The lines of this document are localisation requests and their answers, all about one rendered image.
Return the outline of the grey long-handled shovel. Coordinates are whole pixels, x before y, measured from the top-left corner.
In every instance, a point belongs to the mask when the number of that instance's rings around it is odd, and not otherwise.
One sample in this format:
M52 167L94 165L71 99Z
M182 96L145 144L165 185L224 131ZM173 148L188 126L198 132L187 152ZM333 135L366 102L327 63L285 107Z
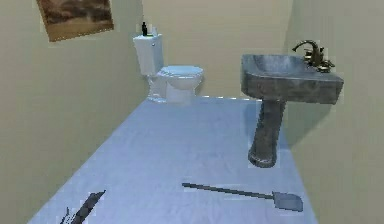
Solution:
M300 196L290 193L282 193L273 191L271 194L263 194L249 191L241 191L228 188L213 187L202 184L182 183L183 187L194 188L200 190L209 190L213 192L228 193L234 195L248 196L254 198L270 199L273 201L274 206L278 209L302 212L304 210L304 203Z

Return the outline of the grey stone pedestal sink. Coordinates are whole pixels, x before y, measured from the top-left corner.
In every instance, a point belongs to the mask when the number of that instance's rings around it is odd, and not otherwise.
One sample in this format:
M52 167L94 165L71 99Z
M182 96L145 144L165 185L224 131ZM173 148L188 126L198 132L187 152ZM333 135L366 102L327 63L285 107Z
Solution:
M241 56L241 91L261 101L248 160L260 168L277 161L277 143L288 102L334 105L344 80L321 72L294 55L244 54Z

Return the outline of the white toilet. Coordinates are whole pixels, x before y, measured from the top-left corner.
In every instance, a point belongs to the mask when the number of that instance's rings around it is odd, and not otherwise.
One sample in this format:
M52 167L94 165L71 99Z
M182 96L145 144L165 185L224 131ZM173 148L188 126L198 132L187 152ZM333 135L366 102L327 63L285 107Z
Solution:
M196 96L204 70L194 65L165 65L162 35L139 35L133 38L143 75L149 84L148 100L157 103L183 104Z

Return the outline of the brass sink faucet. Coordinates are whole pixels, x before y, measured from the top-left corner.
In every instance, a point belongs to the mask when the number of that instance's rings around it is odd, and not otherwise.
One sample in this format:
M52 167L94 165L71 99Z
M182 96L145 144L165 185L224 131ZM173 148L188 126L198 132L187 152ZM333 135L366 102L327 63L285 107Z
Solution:
M314 40L303 40L296 44L292 50L294 52L297 49L305 44L309 44L312 46L311 49L305 50L305 55L303 56L303 60L309 65L317 69L318 72L322 73L330 73L331 69L334 67L334 64L330 60L326 60L324 58L324 48L319 47L318 44Z

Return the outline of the brown framed wall picture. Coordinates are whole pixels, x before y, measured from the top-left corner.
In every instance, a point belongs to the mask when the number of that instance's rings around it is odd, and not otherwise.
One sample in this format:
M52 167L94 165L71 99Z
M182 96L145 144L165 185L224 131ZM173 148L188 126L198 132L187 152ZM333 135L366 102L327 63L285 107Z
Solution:
M50 42L114 29L110 0L36 0Z

